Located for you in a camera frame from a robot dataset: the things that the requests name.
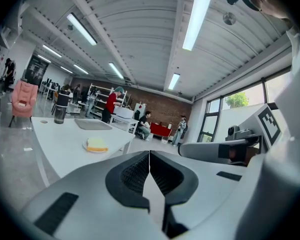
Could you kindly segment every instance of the yellow sponge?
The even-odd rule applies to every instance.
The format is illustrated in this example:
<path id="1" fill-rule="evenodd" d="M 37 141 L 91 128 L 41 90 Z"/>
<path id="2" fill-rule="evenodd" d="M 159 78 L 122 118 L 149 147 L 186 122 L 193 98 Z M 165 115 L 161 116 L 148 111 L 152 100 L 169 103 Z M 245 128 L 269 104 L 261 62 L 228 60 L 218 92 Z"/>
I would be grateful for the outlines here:
<path id="1" fill-rule="evenodd" d="M 86 144 L 87 144 L 86 149 L 88 151 L 94 151 L 94 152 L 108 151 L 108 147 L 106 146 L 104 140 L 101 138 L 88 138 Z"/>

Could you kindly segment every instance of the fluorescent light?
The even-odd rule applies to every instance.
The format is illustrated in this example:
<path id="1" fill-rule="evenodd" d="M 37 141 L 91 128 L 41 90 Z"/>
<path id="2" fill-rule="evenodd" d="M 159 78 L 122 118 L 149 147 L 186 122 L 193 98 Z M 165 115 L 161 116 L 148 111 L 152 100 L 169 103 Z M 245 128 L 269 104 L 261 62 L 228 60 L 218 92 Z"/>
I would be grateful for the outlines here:
<path id="1" fill-rule="evenodd" d="M 82 72 L 84 72 L 85 74 L 89 75 L 89 73 L 85 70 L 83 70 L 81 67 L 79 67 L 78 65 L 76 64 L 73 64 L 78 70 L 81 70 Z"/>
<path id="2" fill-rule="evenodd" d="M 46 48 L 49 52 L 53 53 L 54 55 L 57 55 L 59 58 L 62 57 L 59 53 L 57 53 L 57 52 L 55 52 L 54 50 L 50 49 L 50 48 L 49 48 L 48 46 L 46 46 L 46 45 L 43 45 L 43 48 Z"/>
<path id="3" fill-rule="evenodd" d="M 64 68 L 63 66 L 60 66 L 60 68 L 62 68 L 63 70 L 68 71 L 69 73 L 73 74 L 70 70 Z"/>
<path id="4" fill-rule="evenodd" d="M 110 62 L 109 65 L 114 70 L 114 72 L 118 75 L 118 77 L 120 77 L 121 79 L 124 79 L 124 77 L 119 72 L 119 70 L 117 69 L 117 67 L 115 66 L 115 64 L 113 64 L 112 62 Z"/>
<path id="5" fill-rule="evenodd" d="M 50 61 L 50 60 L 48 60 L 48 59 L 47 59 L 47 58 L 45 58 L 45 57 L 42 57 L 42 56 L 41 56 L 41 55 L 39 55 L 39 54 L 38 54 L 38 57 L 39 57 L 39 58 L 41 58 L 41 59 L 43 59 L 43 60 L 44 60 L 44 61 L 46 61 L 46 62 L 49 62 L 49 63 L 51 63 L 51 61 Z"/>
<path id="6" fill-rule="evenodd" d="M 77 30 L 79 30 L 79 32 L 89 41 L 89 43 L 91 45 L 95 46 L 97 44 L 95 39 L 88 33 L 86 28 L 79 22 L 79 20 L 77 19 L 77 17 L 73 13 L 70 13 L 67 16 L 67 18 L 75 26 L 75 28 Z"/>
<path id="7" fill-rule="evenodd" d="M 192 51 L 211 0 L 194 0 L 182 48 Z"/>
<path id="8" fill-rule="evenodd" d="M 169 84 L 169 88 L 168 89 L 173 90 L 175 88 L 175 85 L 176 85 L 179 77 L 180 77 L 179 74 L 176 74 L 176 73 L 173 74 L 173 77 L 171 79 L 171 82 Z"/>

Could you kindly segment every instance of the black water bottle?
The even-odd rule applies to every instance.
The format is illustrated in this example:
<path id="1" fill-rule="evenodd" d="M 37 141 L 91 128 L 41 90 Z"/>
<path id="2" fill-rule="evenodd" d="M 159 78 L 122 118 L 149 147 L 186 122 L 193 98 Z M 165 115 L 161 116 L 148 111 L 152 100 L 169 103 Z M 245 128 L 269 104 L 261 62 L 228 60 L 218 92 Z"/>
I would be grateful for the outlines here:
<path id="1" fill-rule="evenodd" d="M 65 121 L 65 116 L 67 113 L 67 107 L 69 103 L 70 92 L 66 90 L 61 90 L 58 95 L 58 100 L 56 101 L 54 122 L 56 124 L 63 124 Z"/>

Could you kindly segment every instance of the gray floor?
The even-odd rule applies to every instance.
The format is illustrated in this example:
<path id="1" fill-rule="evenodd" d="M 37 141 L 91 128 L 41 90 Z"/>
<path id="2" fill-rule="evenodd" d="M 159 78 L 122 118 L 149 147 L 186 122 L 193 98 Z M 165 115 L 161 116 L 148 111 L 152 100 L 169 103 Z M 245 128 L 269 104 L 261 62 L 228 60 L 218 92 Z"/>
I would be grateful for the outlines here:
<path id="1" fill-rule="evenodd" d="M 1 121 L 0 121 L 0 189 L 2 198 L 13 208 L 20 211 L 22 207 L 31 200 L 37 193 L 45 188 L 41 178 L 36 153 L 42 156 L 44 168 L 49 182 L 52 184 L 59 178 L 50 166 L 40 147 L 34 141 L 34 132 L 28 118 L 17 117 L 8 128 L 12 118 L 12 105 L 10 93 L 1 98 Z M 51 115 L 52 102 L 46 101 L 41 94 L 33 111 L 33 117 L 53 117 Z M 68 118 L 83 118 L 84 112 L 80 115 L 69 116 Z M 172 154 L 178 154 L 177 148 L 171 144 L 164 144 L 153 138 L 147 142 L 135 138 L 130 146 L 130 152 L 143 150 L 160 150 Z M 122 155 L 118 151 L 111 158 Z M 150 201 L 151 216 L 161 226 L 164 209 L 164 197 L 161 194 L 155 181 L 149 174 L 143 195 Z"/>

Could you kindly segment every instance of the white table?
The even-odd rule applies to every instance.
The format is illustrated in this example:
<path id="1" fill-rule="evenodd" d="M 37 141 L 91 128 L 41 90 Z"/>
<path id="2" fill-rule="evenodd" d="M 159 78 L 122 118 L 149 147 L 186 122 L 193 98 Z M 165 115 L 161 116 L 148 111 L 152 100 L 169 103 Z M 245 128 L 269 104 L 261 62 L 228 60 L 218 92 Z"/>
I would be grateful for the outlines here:
<path id="1" fill-rule="evenodd" d="M 60 178 L 82 166 L 108 159 L 123 146 L 123 155 L 128 153 L 135 135 L 115 127 L 111 128 L 111 130 L 83 130 L 72 118 L 64 119 L 63 124 L 56 124 L 54 118 L 32 117 L 32 129 L 36 136 L 33 140 L 39 143 L 44 156 Z M 83 142 L 91 137 L 102 138 L 109 148 L 108 151 L 102 153 L 87 151 L 83 147 Z M 48 187 L 50 184 L 42 157 L 38 152 L 35 152 L 35 156 L 43 182 Z"/>
<path id="2" fill-rule="evenodd" d="M 110 125 L 116 128 L 119 128 L 123 131 L 129 132 L 131 129 L 131 133 L 134 135 L 137 129 L 139 121 L 132 118 L 123 118 L 121 116 L 112 114 L 110 119 Z"/>
<path id="3" fill-rule="evenodd" d="M 69 102 L 68 107 L 66 108 L 67 113 L 80 114 L 81 107 L 79 104 L 73 104 Z"/>
<path id="4" fill-rule="evenodd" d="M 47 93 L 46 93 L 45 100 L 48 99 L 49 91 L 55 92 L 55 91 L 57 90 L 57 89 L 52 89 L 52 88 L 50 88 L 50 87 L 48 87 L 48 86 L 46 86 L 46 85 L 41 84 L 41 85 L 40 85 L 39 93 L 42 92 L 42 91 L 41 91 L 41 87 L 43 87 L 43 94 L 45 94 L 45 90 L 48 89 L 48 91 L 47 91 Z"/>
<path id="5" fill-rule="evenodd" d="M 83 110 L 85 110 L 85 106 L 88 106 L 88 104 L 83 103 L 82 101 L 78 101 L 78 104 L 81 106 L 81 108 L 82 108 Z"/>

